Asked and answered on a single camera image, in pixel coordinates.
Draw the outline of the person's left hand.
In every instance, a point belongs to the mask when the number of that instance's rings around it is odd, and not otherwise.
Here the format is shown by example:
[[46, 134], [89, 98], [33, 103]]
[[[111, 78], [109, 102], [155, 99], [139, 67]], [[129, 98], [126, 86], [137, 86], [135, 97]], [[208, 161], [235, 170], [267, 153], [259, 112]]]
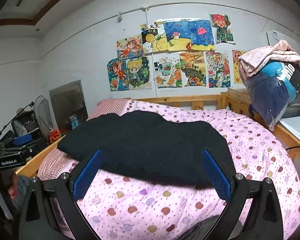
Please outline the person's left hand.
[[17, 197], [17, 180], [18, 180], [15, 171], [13, 171], [8, 178], [9, 181], [7, 182], [5, 188], [8, 189], [8, 193], [11, 199], [15, 199]]

